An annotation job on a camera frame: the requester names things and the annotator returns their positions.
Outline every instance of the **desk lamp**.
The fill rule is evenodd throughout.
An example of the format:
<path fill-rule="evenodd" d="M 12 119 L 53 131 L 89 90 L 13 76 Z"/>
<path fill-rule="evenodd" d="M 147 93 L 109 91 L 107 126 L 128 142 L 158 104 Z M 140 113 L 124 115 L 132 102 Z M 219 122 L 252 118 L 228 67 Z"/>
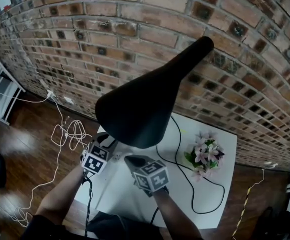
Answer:
<path fill-rule="evenodd" d="M 162 67 L 102 96 L 96 103 L 95 113 L 107 136 L 140 149 L 158 144 L 165 134 L 181 80 L 213 48 L 213 41 L 203 36 Z M 112 157 L 110 153 L 96 140 L 87 150 L 82 165 L 99 174 Z M 168 182 L 168 173 L 161 161 L 137 155 L 126 156 L 125 161 L 136 185 L 148 192 L 164 187 L 162 178 Z"/>

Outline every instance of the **wooden floor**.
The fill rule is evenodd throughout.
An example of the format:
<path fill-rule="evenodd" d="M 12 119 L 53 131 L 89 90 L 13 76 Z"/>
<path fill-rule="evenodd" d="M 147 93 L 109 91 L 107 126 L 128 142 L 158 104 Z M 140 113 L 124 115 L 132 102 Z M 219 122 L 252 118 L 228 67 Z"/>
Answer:
<path fill-rule="evenodd" d="M 22 99 L 38 101 L 31 94 Z M 72 120 L 81 120 L 87 133 L 94 135 L 98 123 L 61 109 L 66 127 Z M 13 213 L 15 207 L 27 207 L 31 189 L 38 184 L 50 181 L 56 168 L 59 147 L 53 144 L 50 136 L 60 115 L 54 104 L 49 102 L 28 103 L 17 101 L 9 117 L 10 126 L 0 122 L 0 153 L 4 156 L 7 169 L 7 184 L 0 189 L 0 206 Z M 60 131 L 56 131 L 55 140 L 59 141 Z M 62 148 L 59 170 L 53 183 L 34 191 L 30 213 L 35 213 L 40 201 L 67 173 L 78 164 L 82 146 L 71 151 L 68 145 Z M 250 193 L 237 240 L 250 239 L 261 213 L 273 206 L 276 211 L 285 209 L 287 202 L 286 185 L 290 173 L 266 171 L 265 180 L 255 186 Z M 231 238 L 240 218 L 247 189 L 262 179 L 262 171 L 242 165 L 236 165 L 226 207 L 218 228 L 202 230 L 205 240 L 227 240 Z M 85 206 L 75 203 L 66 218 L 66 225 L 83 227 Z M 18 239 L 24 228 L 0 211 L 0 231 L 2 239 Z"/>

